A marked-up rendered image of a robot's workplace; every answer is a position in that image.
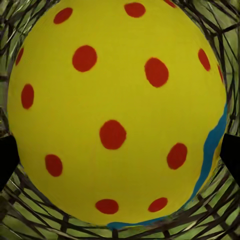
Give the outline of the wicker basket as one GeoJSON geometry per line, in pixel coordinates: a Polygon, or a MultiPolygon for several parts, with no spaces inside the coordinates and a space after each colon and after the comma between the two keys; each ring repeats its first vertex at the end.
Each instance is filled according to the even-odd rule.
{"type": "MultiPolygon", "coordinates": [[[[31,5],[31,3],[33,2],[33,0],[30,0],[30,4],[28,6],[28,8],[24,9],[23,11],[15,14],[17,12],[17,7],[19,6],[21,0],[10,0],[10,2],[8,3],[8,5],[6,6],[6,8],[3,10],[2,13],[0,13],[0,61],[3,57],[3,55],[5,54],[5,51],[7,50],[7,55],[6,55],[6,67],[7,67],[7,63],[8,63],[8,57],[9,57],[9,52],[10,52],[10,47],[11,47],[11,40],[13,39],[13,37],[15,36],[16,32],[20,33],[20,37],[23,35],[25,36],[25,38],[28,36],[28,34],[26,35],[25,32],[27,30],[25,30],[27,24],[34,19],[35,17],[37,17],[37,19],[35,20],[35,22],[33,23],[33,25],[31,25],[31,29],[33,28],[33,26],[36,24],[36,22],[42,17],[44,16],[44,14],[52,7],[55,6],[56,4],[58,4],[61,0],[47,0],[47,2],[45,3],[44,7],[38,11],[34,16],[34,12],[37,8],[37,6],[39,5],[39,3],[42,0],[37,0],[37,2],[35,2],[33,5],[31,5]],[[10,15],[9,18],[7,18],[11,8],[13,5],[15,5],[17,2],[19,2],[17,4],[17,6],[15,7],[14,11],[12,12],[12,14],[10,15]],[[27,14],[28,11],[30,11],[33,8],[33,11],[28,19],[28,21],[23,24],[22,26],[20,26],[20,24],[22,23],[25,15],[27,14]],[[15,14],[15,15],[14,15],[15,14]],[[17,22],[17,20],[19,20],[21,18],[21,20],[19,21],[17,27],[14,26],[15,22],[17,22]],[[4,46],[4,48],[2,49],[2,39],[4,37],[5,31],[8,27],[8,38],[7,38],[7,43],[4,46]]],[[[171,2],[173,2],[174,4],[176,4],[179,8],[181,8],[193,21],[196,21],[197,23],[199,23],[199,25],[201,26],[203,33],[207,39],[207,41],[209,42],[215,57],[218,57],[218,59],[221,61],[222,64],[222,74],[223,74],[223,80],[224,80],[224,84],[225,84],[225,90],[226,90],[226,97],[227,97],[227,118],[231,119],[230,123],[228,125],[228,127],[226,128],[226,133],[233,135],[236,127],[239,125],[237,132],[236,132],[236,136],[238,135],[238,132],[240,130],[240,98],[239,98],[239,113],[236,113],[236,104],[237,104],[237,100],[238,100],[238,95],[240,95],[240,36],[239,36],[239,27],[240,27],[240,22],[237,23],[237,19],[235,19],[230,13],[228,13],[223,7],[219,6],[216,2],[214,2],[213,0],[206,0],[206,3],[208,4],[209,8],[206,7],[203,3],[201,3],[199,0],[199,3],[201,3],[207,10],[209,10],[213,16],[215,17],[215,20],[217,21],[219,28],[213,24],[209,19],[207,19],[204,15],[202,15],[194,6],[193,4],[193,0],[170,0],[171,2]],[[215,6],[216,8],[218,8],[219,10],[221,10],[223,13],[225,13],[229,18],[232,18],[236,24],[233,24],[230,27],[227,27],[225,29],[222,29],[218,19],[224,23],[225,25],[227,25],[223,20],[221,20],[213,11],[211,5],[215,6]],[[215,33],[213,33],[212,31],[209,31],[209,29],[204,25],[203,21],[209,25],[212,29],[215,30],[215,33]],[[234,72],[234,68],[233,68],[233,64],[231,64],[231,68],[232,68],[232,73],[229,73],[229,70],[227,69],[226,65],[225,65],[225,56],[224,56],[224,45],[223,45],[223,36],[224,33],[229,32],[231,30],[236,30],[236,34],[237,34],[237,53],[238,53],[238,60],[235,57],[237,64],[238,64],[238,73],[234,72]],[[218,43],[219,43],[219,51],[220,54],[215,46],[215,39],[214,37],[218,36],[218,43]],[[234,76],[238,74],[238,92],[237,95],[235,96],[235,80],[234,80],[234,76]],[[228,75],[232,75],[232,82],[229,88],[229,92],[228,92],[228,86],[227,86],[227,78],[228,75]],[[229,114],[229,109],[230,109],[230,105],[231,105],[231,100],[232,100],[232,93],[234,95],[234,109],[232,112],[232,115],[229,114]]],[[[0,0],[0,4],[3,2],[3,0],[0,0]]],[[[227,8],[229,8],[235,15],[237,15],[237,17],[240,18],[240,11],[235,8],[228,0],[220,0],[220,2],[222,4],[224,4],[227,8]]],[[[31,30],[30,29],[30,30],[31,30]]],[[[29,30],[29,31],[30,31],[29,30]]],[[[9,89],[9,82],[10,82],[10,77],[11,77],[11,73],[12,73],[12,69],[13,69],[13,65],[15,63],[17,54],[21,48],[21,39],[19,38],[16,45],[14,46],[14,49],[10,55],[10,60],[9,60],[9,68],[7,71],[7,74],[5,74],[5,76],[0,76],[0,82],[4,82],[4,97],[3,97],[3,109],[2,106],[0,105],[0,116],[2,117],[2,130],[0,129],[0,138],[5,138],[7,135],[11,135],[10,134],[10,128],[9,128],[9,120],[7,119],[6,115],[5,115],[5,106],[7,108],[7,104],[8,104],[8,89],[9,89]]],[[[209,186],[204,189],[201,193],[198,193],[193,199],[199,200],[199,203],[196,204],[195,206],[191,207],[188,210],[185,210],[183,212],[180,213],[175,213],[172,214],[166,218],[163,218],[161,220],[158,220],[156,222],[150,223],[150,224],[146,224],[146,225],[141,225],[141,226],[136,226],[136,227],[124,227],[124,228],[116,228],[116,227],[93,227],[93,226],[75,226],[71,223],[69,223],[69,219],[75,219],[75,217],[63,212],[62,210],[60,210],[59,208],[57,208],[51,201],[49,201],[31,182],[30,178],[28,177],[28,175],[24,175],[17,167],[14,170],[14,172],[17,174],[21,185],[18,186],[15,181],[13,176],[10,177],[9,180],[11,180],[11,182],[13,183],[13,186],[15,188],[15,192],[13,192],[7,185],[4,187],[3,192],[5,193],[7,199],[5,199],[2,195],[0,195],[0,224],[4,225],[5,227],[7,227],[7,230],[10,232],[15,233],[16,235],[18,235],[19,237],[21,237],[23,240],[26,240],[23,237],[27,237],[31,240],[48,240],[44,235],[41,234],[41,232],[36,228],[41,228],[53,233],[58,234],[58,238],[57,240],[173,240],[179,236],[182,236],[183,234],[193,230],[193,229],[197,229],[197,228],[203,228],[206,227],[206,229],[204,229],[203,231],[201,231],[199,234],[197,234],[195,237],[193,237],[191,240],[221,240],[224,236],[229,235],[231,237],[232,240],[240,240],[240,236],[235,232],[237,230],[237,228],[240,226],[240,213],[238,214],[238,216],[236,217],[236,219],[234,220],[234,222],[231,224],[231,226],[228,225],[228,223],[226,222],[226,220],[228,219],[228,217],[230,216],[230,214],[232,214],[237,208],[240,207],[240,189],[238,189],[232,196],[230,196],[230,194],[232,193],[232,191],[234,190],[234,188],[237,185],[236,180],[233,181],[233,183],[228,187],[228,189],[225,191],[225,193],[222,195],[222,197],[219,199],[219,201],[216,203],[216,205],[212,208],[208,203],[211,202],[211,200],[215,197],[215,195],[220,191],[220,189],[226,185],[227,183],[225,183],[227,181],[227,179],[232,175],[231,172],[228,170],[228,172],[226,174],[224,174],[222,177],[220,177],[218,180],[216,180],[215,182],[213,182],[216,177],[220,174],[220,172],[222,171],[222,169],[224,169],[225,167],[225,163],[223,162],[221,165],[219,165],[218,167],[216,167],[213,171],[213,173],[220,168],[220,170],[217,172],[216,176],[213,178],[213,180],[211,181],[211,183],[209,184],[209,186]],[[221,181],[220,181],[221,180],[221,181]],[[216,187],[216,189],[213,191],[212,194],[210,194],[208,197],[203,198],[201,196],[202,193],[205,193],[206,190],[208,190],[209,188],[211,188],[213,185],[215,185],[217,182],[220,183],[218,184],[218,186],[216,187]],[[212,183],[213,182],[213,183],[212,183]],[[43,201],[38,201],[33,199],[31,196],[29,196],[24,189],[28,189],[30,191],[33,191],[38,197],[40,197],[40,199],[43,201]],[[44,209],[41,205],[44,205],[48,208],[54,209],[56,211],[58,211],[59,213],[61,213],[63,215],[63,219],[57,219],[55,217],[53,217],[52,215],[48,216],[46,214],[37,212],[32,210],[19,196],[23,195],[25,198],[32,200],[34,203],[36,203],[39,207],[41,207],[44,211],[46,211],[48,214],[50,214],[46,209],[44,209]],[[229,205],[229,207],[226,209],[226,211],[223,213],[222,216],[219,216],[217,214],[217,212],[219,211],[220,208],[222,208],[225,204],[227,204],[229,201],[231,201],[232,199],[234,199],[232,201],[232,203],[229,205]],[[41,205],[40,205],[41,204],[41,205]],[[26,219],[13,205],[16,205],[18,207],[21,207],[25,210],[28,210],[30,213],[32,213],[35,217],[37,217],[39,220],[41,220],[45,225],[33,222],[31,220],[26,219]],[[205,207],[205,209],[207,210],[206,212],[200,213],[200,214],[196,214],[191,216],[192,214],[194,214],[196,211],[198,211],[199,209],[205,207]],[[19,232],[14,231],[13,229],[11,229],[10,227],[8,227],[2,220],[4,219],[4,217],[6,215],[10,215],[20,221],[22,221],[24,224],[26,224],[29,228],[31,228],[33,231],[35,231],[37,234],[39,234],[43,239],[37,238],[37,237],[33,237],[33,236],[29,236],[26,234],[22,234],[19,232]],[[52,227],[50,227],[48,225],[48,223],[46,223],[40,216],[45,217],[49,220],[52,220],[54,222],[57,222],[59,224],[61,224],[61,228],[60,230],[54,229],[52,227]],[[202,221],[204,221],[206,218],[208,218],[209,216],[212,216],[215,220],[205,223],[203,225],[197,226],[198,224],[200,224],[202,221]],[[175,218],[172,221],[166,221],[168,219],[171,218],[175,218]],[[181,230],[180,232],[170,235],[169,233],[169,229],[193,222],[191,225],[189,225],[188,227],[184,228],[183,230],[181,230]],[[202,236],[203,234],[207,233],[209,230],[215,228],[216,226],[221,225],[223,230],[222,231],[218,231],[218,232],[214,232],[211,233],[207,236],[202,236]],[[93,236],[96,236],[96,238],[85,238],[85,237],[75,237],[72,236],[70,234],[67,234],[66,231],[67,229],[74,229],[80,232],[84,232],[93,236]],[[108,229],[111,230],[112,229],[112,238],[106,238],[103,237],[101,235],[98,235],[94,232],[88,231],[86,229],[108,229]],[[127,238],[119,238],[118,237],[118,233],[123,232],[123,231],[128,231],[128,230],[132,230],[132,229],[150,229],[148,231],[145,231],[143,233],[134,235],[134,236],[130,236],[127,238]],[[159,232],[163,232],[164,234],[164,238],[143,238],[144,236],[148,236],[148,235],[152,235],[155,233],[159,233],[159,232]]],[[[212,173],[212,174],[213,174],[212,173]]],[[[5,237],[3,237],[0,234],[0,240],[7,240],[5,237]]]]}

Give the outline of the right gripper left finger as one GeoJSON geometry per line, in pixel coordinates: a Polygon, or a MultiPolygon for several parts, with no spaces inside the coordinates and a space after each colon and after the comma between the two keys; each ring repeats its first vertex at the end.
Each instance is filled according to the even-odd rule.
{"type": "Polygon", "coordinates": [[[12,135],[0,138],[0,193],[20,163],[16,140],[12,135]]]}

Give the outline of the easter egg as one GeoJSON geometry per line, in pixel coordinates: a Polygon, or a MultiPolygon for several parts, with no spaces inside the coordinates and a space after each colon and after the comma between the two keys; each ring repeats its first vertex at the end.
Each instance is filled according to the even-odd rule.
{"type": "Polygon", "coordinates": [[[58,209],[148,225],[204,188],[227,132],[217,57],[170,0],[61,0],[24,39],[7,115],[21,166],[58,209]]]}

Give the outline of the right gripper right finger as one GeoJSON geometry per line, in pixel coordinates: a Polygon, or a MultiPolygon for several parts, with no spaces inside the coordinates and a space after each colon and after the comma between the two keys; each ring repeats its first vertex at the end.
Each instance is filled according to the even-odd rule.
{"type": "Polygon", "coordinates": [[[225,133],[222,141],[220,159],[240,186],[240,137],[225,133]]]}

